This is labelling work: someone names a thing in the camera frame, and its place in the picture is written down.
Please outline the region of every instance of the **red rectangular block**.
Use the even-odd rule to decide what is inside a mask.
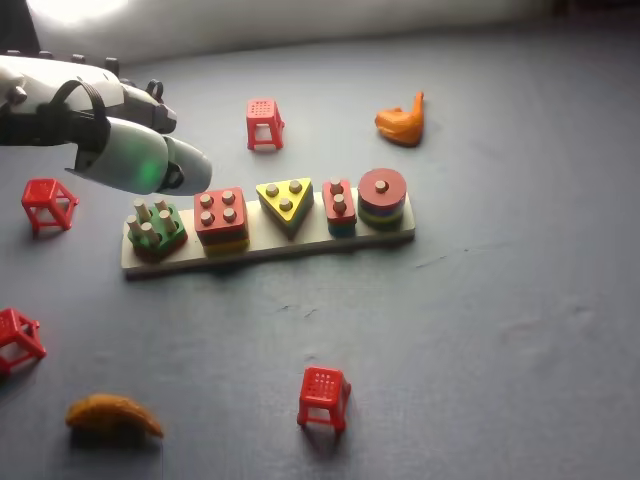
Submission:
[[[242,189],[225,188],[195,195],[193,225],[205,245],[247,238],[247,205]]]
[[[341,204],[336,204],[334,200],[336,195],[342,195],[344,201]],[[336,180],[324,182],[322,184],[322,200],[324,201],[324,211],[329,223],[332,225],[356,223],[356,211],[353,206],[349,180],[341,179],[339,182]]]

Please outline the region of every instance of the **yellow triangle block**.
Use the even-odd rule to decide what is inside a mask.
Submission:
[[[299,191],[296,191],[298,188],[296,188],[297,185],[295,182],[298,182],[300,187],[302,187],[299,188]],[[273,189],[269,188],[271,185],[275,185],[277,188],[275,195]],[[296,178],[282,182],[257,185],[256,192],[258,192],[258,198],[262,204],[266,205],[278,219],[282,220],[282,222],[288,226],[297,221],[299,215],[305,215],[309,211],[305,206],[308,205],[306,201],[308,196],[313,195],[313,186],[311,185],[310,178]],[[291,208],[285,210],[281,208],[281,202],[284,201],[286,203],[287,199],[291,202]]]

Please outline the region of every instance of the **red plastic stool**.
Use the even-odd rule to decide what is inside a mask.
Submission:
[[[69,200],[69,206],[65,209],[60,204],[60,199]],[[22,206],[27,212],[33,233],[38,233],[40,227],[60,227],[63,230],[71,228],[71,216],[79,200],[65,188],[62,183],[54,178],[34,178],[27,182],[22,195]],[[53,217],[52,222],[43,222],[38,215],[48,210]]]
[[[331,425],[337,432],[347,428],[345,413],[351,393],[348,383],[340,370],[323,367],[309,367],[304,371],[300,390],[300,410],[298,424],[307,422]],[[309,413],[309,409],[322,409],[329,412],[329,418],[320,418]]]
[[[0,348],[15,343],[26,351],[24,355],[11,361],[0,356],[0,374],[8,375],[16,365],[33,357],[43,358],[47,355],[40,343],[38,328],[39,322],[29,320],[15,308],[7,308],[0,312]]]
[[[271,131],[271,140],[258,140],[256,131],[258,125],[268,125]],[[280,150],[282,143],[282,129],[284,122],[280,118],[276,101],[270,98],[249,100],[247,105],[247,135],[249,143],[247,147],[253,150],[256,145],[275,145]]]

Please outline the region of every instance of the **wooden board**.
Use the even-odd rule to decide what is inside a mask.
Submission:
[[[355,201],[358,198],[358,190],[352,188],[351,193]],[[271,217],[262,210],[258,200],[247,202],[250,244],[246,250],[240,252],[205,254],[193,228],[193,210],[181,210],[180,217],[189,235],[185,245],[159,262],[145,262],[134,253],[133,246],[127,238],[129,227],[125,223],[122,238],[122,268],[127,276],[148,275],[271,257],[392,244],[411,240],[415,235],[416,224],[409,195],[405,202],[402,223],[396,230],[386,232],[374,230],[358,219],[356,234],[347,238],[331,236],[327,228],[322,192],[314,192],[313,195],[315,203],[292,240],[289,240]]]

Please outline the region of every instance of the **white wall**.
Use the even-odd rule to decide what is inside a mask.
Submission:
[[[28,0],[43,49],[137,62],[544,14],[552,0]]]

